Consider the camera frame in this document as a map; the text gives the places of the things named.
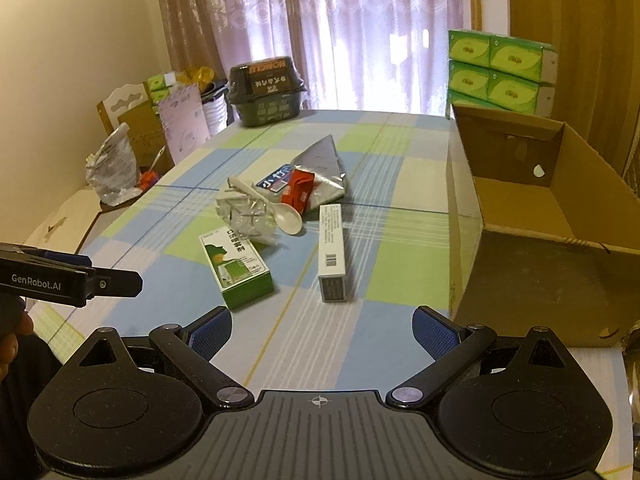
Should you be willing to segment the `person's left hand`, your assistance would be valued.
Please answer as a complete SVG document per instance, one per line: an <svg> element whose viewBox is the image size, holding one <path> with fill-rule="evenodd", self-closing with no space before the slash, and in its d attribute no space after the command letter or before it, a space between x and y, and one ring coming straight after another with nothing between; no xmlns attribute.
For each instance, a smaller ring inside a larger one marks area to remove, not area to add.
<svg viewBox="0 0 640 480"><path fill-rule="evenodd" d="M26 312L25 301L20 296L1 294L1 313L9 310L20 316L14 320L12 330L1 337L1 379L6 378L9 366L15 360L18 352L18 336L28 336L34 331L34 322Z"/></svg>

